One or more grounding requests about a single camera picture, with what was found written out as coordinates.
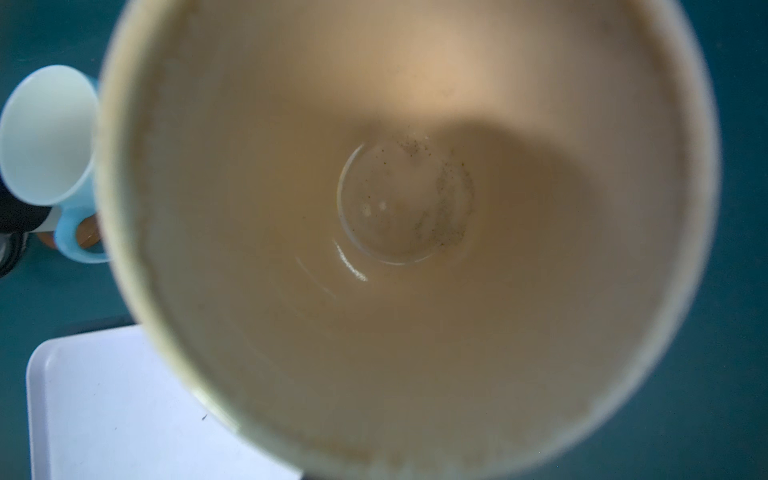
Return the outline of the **yellow ceramic mug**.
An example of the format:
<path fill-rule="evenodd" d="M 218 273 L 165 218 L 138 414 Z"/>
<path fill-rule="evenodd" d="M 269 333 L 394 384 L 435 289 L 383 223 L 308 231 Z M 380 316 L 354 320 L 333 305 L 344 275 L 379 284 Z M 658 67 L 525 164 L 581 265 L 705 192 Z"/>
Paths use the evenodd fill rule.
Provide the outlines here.
<path fill-rule="evenodd" d="M 721 177 L 677 1 L 130 1 L 96 145 L 135 320 L 323 479 L 498 478 L 590 435 L 687 316 Z"/>

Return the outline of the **cream mug blue handle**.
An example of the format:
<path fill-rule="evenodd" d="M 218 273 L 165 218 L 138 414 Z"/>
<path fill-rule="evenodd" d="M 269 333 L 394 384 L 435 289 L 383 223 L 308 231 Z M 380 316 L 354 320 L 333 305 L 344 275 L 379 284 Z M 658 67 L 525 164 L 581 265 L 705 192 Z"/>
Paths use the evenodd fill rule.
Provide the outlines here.
<path fill-rule="evenodd" d="M 76 239 L 78 226 L 97 214 L 94 134 L 99 115 L 98 80 L 66 65 L 40 68 L 12 91 L 1 112 L 1 177 L 10 193 L 38 207 L 54 207 L 53 229 L 65 257 L 102 264 Z"/>

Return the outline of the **black ceramic mug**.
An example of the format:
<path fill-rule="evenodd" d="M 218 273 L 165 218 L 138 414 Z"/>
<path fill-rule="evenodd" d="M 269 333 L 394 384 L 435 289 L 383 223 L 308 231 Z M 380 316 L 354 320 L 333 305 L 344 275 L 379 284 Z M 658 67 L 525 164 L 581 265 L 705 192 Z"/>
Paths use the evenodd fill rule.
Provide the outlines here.
<path fill-rule="evenodd" d="M 19 200 L 1 182 L 1 277 L 17 266 L 26 251 L 28 235 L 45 223 L 51 211 L 51 207 Z"/>

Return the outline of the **tan woven rattan coaster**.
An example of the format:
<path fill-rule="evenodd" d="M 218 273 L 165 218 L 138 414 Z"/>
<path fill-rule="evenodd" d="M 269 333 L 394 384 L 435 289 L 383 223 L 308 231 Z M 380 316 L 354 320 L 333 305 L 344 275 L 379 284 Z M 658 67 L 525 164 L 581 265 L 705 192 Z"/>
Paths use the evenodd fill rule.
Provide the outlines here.
<path fill-rule="evenodd" d="M 40 230 L 35 231 L 36 237 L 48 248 L 57 250 L 58 246 L 54 238 L 53 228 L 58 222 L 59 213 L 51 212 Z M 101 241 L 97 216 L 92 215 L 84 219 L 76 230 L 76 239 L 83 249 L 90 249 Z"/>

